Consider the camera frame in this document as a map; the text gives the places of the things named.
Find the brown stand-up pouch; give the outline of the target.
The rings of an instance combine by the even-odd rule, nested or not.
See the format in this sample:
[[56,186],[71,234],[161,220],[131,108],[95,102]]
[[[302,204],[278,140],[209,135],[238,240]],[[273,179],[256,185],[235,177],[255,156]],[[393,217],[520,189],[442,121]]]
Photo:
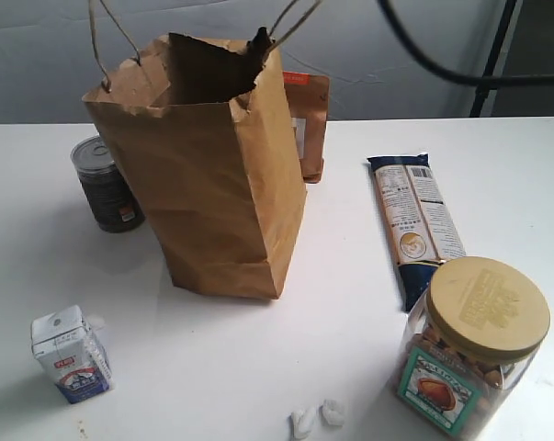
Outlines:
[[309,73],[283,72],[285,92],[303,179],[322,179],[323,144],[329,110],[330,79]]

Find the brown paper bag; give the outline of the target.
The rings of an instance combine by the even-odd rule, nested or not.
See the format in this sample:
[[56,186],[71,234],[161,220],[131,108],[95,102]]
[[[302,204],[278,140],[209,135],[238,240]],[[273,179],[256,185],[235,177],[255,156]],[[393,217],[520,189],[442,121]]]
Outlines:
[[276,300],[306,202],[279,47],[170,32],[83,98],[175,286]]

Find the white backdrop cloth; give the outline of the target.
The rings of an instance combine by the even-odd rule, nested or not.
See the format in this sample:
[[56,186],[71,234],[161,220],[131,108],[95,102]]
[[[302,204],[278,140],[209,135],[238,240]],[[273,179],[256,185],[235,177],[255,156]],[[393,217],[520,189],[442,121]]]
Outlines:
[[[86,122],[82,95],[104,69],[168,33],[246,40],[289,28],[282,1],[0,1],[0,123]],[[500,1],[398,1],[398,16],[437,62],[479,74]],[[326,1],[281,46],[285,69],[331,80],[332,119],[464,116],[474,92],[428,73],[393,36],[373,1]]]

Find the almond jar with tan lid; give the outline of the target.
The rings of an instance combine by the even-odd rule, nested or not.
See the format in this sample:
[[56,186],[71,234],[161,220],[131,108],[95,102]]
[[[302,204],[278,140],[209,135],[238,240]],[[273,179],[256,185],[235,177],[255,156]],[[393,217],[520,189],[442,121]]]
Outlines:
[[408,314],[390,388],[453,440],[473,440],[524,376],[550,327],[515,268],[465,256],[440,266]]

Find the blue spaghetti pasta package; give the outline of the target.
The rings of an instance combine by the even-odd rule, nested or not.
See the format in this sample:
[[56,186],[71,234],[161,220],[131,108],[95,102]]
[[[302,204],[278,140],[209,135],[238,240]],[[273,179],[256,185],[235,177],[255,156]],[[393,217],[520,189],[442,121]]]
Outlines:
[[466,255],[426,153],[368,159],[403,301],[410,311],[445,262]]

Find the small white blue milk carton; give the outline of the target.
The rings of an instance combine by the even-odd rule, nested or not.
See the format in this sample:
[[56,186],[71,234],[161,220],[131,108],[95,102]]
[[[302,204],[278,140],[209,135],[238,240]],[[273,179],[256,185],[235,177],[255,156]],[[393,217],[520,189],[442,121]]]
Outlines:
[[105,347],[79,306],[35,319],[30,338],[32,355],[70,404],[113,389]]

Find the crumpled white paper piece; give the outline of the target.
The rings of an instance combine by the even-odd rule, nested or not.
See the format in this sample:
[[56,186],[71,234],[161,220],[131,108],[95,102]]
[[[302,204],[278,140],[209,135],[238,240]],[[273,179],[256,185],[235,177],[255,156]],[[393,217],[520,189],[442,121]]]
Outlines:
[[325,399],[321,406],[323,420],[332,427],[345,424],[345,406],[338,400]]
[[317,418],[318,408],[315,406],[293,411],[289,420],[293,440],[307,439],[313,430]]

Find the black tripod stand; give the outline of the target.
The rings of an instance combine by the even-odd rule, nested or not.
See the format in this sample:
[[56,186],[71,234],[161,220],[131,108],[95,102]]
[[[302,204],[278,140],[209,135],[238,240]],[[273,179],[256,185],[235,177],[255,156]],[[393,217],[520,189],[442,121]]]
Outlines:
[[[499,24],[493,37],[491,50],[482,72],[483,77],[494,76],[494,71],[499,60],[507,31],[510,27],[516,4],[516,0],[506,0],[504,3],[503,12],[501,13]],[[481,115],[485,101],[491,91],[492,90],[487,86],[476,87],[474,101],[469,112],[470,118],[478,118]]]

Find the dark tin can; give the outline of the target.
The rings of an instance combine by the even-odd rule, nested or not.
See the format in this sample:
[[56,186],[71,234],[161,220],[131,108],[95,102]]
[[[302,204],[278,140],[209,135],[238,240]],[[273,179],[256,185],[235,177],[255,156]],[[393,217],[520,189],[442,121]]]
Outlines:
[[100,136],[78,143],[71,161],[98,227],[111,233],[129,232],[145,217]]

